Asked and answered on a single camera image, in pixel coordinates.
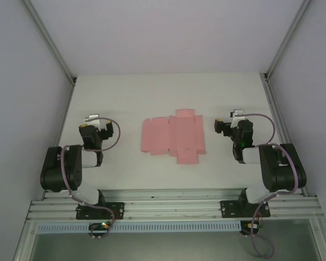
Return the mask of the pink paper box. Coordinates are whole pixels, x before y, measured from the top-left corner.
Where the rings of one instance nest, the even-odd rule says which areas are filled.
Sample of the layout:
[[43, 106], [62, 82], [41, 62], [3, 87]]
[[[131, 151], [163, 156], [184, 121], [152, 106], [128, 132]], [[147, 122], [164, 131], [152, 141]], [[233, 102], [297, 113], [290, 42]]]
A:
[[141, 151], [152, 156], [169, 154], [177, 164], [194, 165], [206, 154], [203, 117], [194, 109], [178, 109], [175, 115], [145, 119]]

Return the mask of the aluminium side rail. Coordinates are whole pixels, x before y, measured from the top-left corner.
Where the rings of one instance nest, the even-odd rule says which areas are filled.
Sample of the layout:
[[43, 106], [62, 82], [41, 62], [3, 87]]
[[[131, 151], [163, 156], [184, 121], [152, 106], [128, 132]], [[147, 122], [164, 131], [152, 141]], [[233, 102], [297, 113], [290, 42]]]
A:
[[[74, 87], [77, 82], [77, 77], [73, 77], [72, 79], [72, 87], [70, 91], [70, 95], [67, 100], [67, 104], [65, 107], [65, 110], [62, 114], [61, 124], [57, 133], [57, 139], [54, 142], [54, 145], [59, 145], [62, 132], [64, 130], [65, 121], [67, 118], [67, 114], [70, 108]], [[37, 238], [37, 230], [39, 228], [39, 221], [34, 220], [34, 218], [30, 219], [28, 215], [30, 214], [30, 208], [32, 206], [33, 201], [29, 202], [28, 212], [24, 220], [24, 225], [22, 228], [22, 232], [20, 235], [20, 238], [18, 240], [17, 248], [15, 250], [14, 257], [12, 261], [31, 261], [34, 247], [35, 247], [35, 241]]]
[[[274, 97], [274, 92], [267, 80], [264, 73], [260, 73], [264, 92], [267, 97], [268, 105], [271, 110], [272, 119], [276, 126], [276, 133], [281, 142], [291, 142], [289, 134], [287, 132], [285, 122], [281, 115], [278, 102]], [[309, 217], [311, 234], [315, 241], [315, 249], [321, 261], [326, 261], [326, 220], [324, 215], [318, 215], [313, 213], [313, 216]]]

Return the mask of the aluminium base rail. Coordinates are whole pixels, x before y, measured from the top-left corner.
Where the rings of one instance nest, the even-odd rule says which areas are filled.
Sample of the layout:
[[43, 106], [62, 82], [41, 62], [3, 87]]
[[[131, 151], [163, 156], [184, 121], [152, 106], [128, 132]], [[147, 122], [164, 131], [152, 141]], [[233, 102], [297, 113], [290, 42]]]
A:
[[[239, 189], [199, 190], [104, 190], [108, 202], [124, 203], [125, 221], [211, 221], [220, 220], [223, 200], [235, 200]], [[77, 202], [66, 192], [46, 192], [41, 201], [30, 204], [27, 220], [74, 221]], [[318, 198], [301, 191], [278, 196], [268, 203], [271, 220], [321, 219]]]

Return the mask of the aluminium frame post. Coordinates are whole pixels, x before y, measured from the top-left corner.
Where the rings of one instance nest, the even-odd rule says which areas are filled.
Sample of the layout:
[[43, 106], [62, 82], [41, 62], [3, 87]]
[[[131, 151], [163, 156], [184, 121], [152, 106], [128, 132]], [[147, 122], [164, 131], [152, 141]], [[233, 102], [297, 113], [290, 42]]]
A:
[[21, 0], [21, 2], [23, 3], [29, 15], [33, 19], [45, 43], [47, 44], [48, 48], [50, 49], [55, 59], [57, 60], [58, 64], [60, 65], [64, 75], [66, 76], [70, 84], [72, 86], [75, 86], [75, 82], [76, 82], [75, 76], [71, 73], [71, 70], [69, 69], [65, 59], [62, 57], [57, 45], [55, 44], [53, 38], [51, 37], [36, 7], [34, 7], [32, 0]]
[[266, 82], [269, 82], [272, 74], [274, 73], [277, 65], [279, 64], [281, 58], [283, 57], [286, 49], [288, 48], [291, 40], [293, 39], [296, 31], [298, 30], [299, 25], [301, 24], [302, 20], [304, 19], [304, 16], [308, 9], [310, 8], [310, 5], [314, 2], [314, 0], [302, 0], [298, 10], [296, 11], [294, 18], [292, 22], [290, 23], [290, 26], [279, 45], [274, 58], [272, 59], [269, 68], [267, 69], [266, 73], [264, 73], [264, 78]]

